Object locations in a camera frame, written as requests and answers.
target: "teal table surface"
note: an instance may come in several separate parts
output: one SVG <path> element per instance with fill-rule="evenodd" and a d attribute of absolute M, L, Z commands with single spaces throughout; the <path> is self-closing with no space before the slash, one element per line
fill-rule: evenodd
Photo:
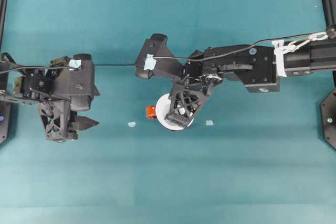
<path fill-rule="evenodd" d="M 132 63 L 152 33 L 187 56 L 324 28 L 321 0 L 8 0 L 2 51 L 25 65 L 80 52 Z M 83 115 L 100 124 L 74 142 L 45 141 L 36 108 L 14 106 L 0 223 L 335 223 L 336 151 L 319 112 L 331 73 L 270 94 L 225 81 L 181 132 L 144 114 L 171 80 L 96 67 L 96 85 Z"/>

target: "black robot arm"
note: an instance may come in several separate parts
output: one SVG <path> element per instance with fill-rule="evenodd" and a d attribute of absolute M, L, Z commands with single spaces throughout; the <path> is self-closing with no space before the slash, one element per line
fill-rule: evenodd
<path fill-rule="evenodd" d="M 153 34 L 145 41 L 135 62 L 135 75 L 143 79 L 153 76 L 173 79 L 173 87 L 165 95 L 165 102 L 159 99 L 156 105 L 156 115 L 166 128 L 182 130 L 191 125 L 212 94 L 213 87 L 225 79 L 242 82 L 251 93 L 267 93 L 280 90 L 280 77 L 336 70 L 335 26 L 301 37 L 304 39 L 288 42 L 287 38 L 265 40 L 272 42 L 273 47 L 253 44 L 207 48 L 195 51 L 188 58 L 179 58 L 166 47 L 165 35 Z M 332 100 L 335 100 L 334 111 L 326 103 L 322 104 L 327 111 L 336 114 L 335 95 Z M 324 120 L 324 129 L 330 128 L 328 118 Z M 336 146 L 336 125 L 333 130 L 333 134 L 324 132 L 326 140 L 333 138 Z"/>
<path fill-rule="evenodd" d="M 95 66 L 91 55 L 52 60 L 49 67 L 21 66 L 8 53 L 0 58 L 0 101 L 33 105 L 42 120 L 46 139 L 55 142 L 76 140 L 78 131 L 98 122 L 79 116 L 90 109 L 99 92 L 94 84 Z M 17 71 L 13 93 L 7 93 L 8 73 Z"/>

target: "orange object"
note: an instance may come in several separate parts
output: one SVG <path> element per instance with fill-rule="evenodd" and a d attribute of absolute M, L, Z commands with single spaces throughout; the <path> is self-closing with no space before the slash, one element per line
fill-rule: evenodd
<path fill-rule="evenodd" d="M 156 119 L 155 106 L 146 107 L 146 117 L 149 119 Z"/>

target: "black cable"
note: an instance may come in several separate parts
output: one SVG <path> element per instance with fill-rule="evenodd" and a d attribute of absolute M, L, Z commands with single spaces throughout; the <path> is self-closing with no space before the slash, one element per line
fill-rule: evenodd
<path fill-rule="evenodd" d="M 273 41 L 273 40 L 281 40 L 281 39 L 285 40 L 285 39 L 294 39 L 294 38 L 308 37 L 309 35 L 311 35 L 311 34 L 299 34 L 299 35 L 293 35 L 293 36 L 287 36 L 287 37 L 281 37 L 281 38 L 274 38 L 274 39 L 262 39 L 262 40 L 259 40 L 259 41 L 255 42 L 255 43 L 249 45 L 248 47 L 244 47 L 242 49 L 238 49 L 238 50 L 234 50 L 234 51 L 231 51 L 231 52 L 227 52 L 227 53 L 222 54 L 222 55 L 210 56 L 210 57 L 203 58 L 203 59 L 191 59 L 191 58 L 185 58 L 185 57 L 153 57 L 153 59 L 174 59 L 174 60 L 186 60 L 186 61 L 192 61 L 192 62 L 200 62 L 200 61 L 205 61 L 205 60 L 213 60 L 213 59 L 225 57 L 225 56 L 228 56 L 228 55 L 236 54 L 238 52 L 243 52 L 243 51 L 249 50 L 251 48 L 254 48 L 257 44 L 260 44 L 260 43 L 270 42 L 270 41 Z"/>
<path fill-rule="evenodd" d="M 134 63 L 130 64 L 94 64 L 97 67 L 130 67 L 130 66 L 135 66 Z"/>
<path fill-rule="evenodd" d="M 22 69 L 50 69 L 50 70 L 72 69 L 72 70 L 78 70 L 78 68 L 67 67 L 67 66 L 63 66 L 63 67 L 22 66 L 22 67 L 16 67 L 16 68 L 11 68 L 11 69 L 0 71 L 0 74 L 9 73 L 9 72 L 12 72 L 12 71 L 18 71 L 18 70 L 22 70 Z"/>

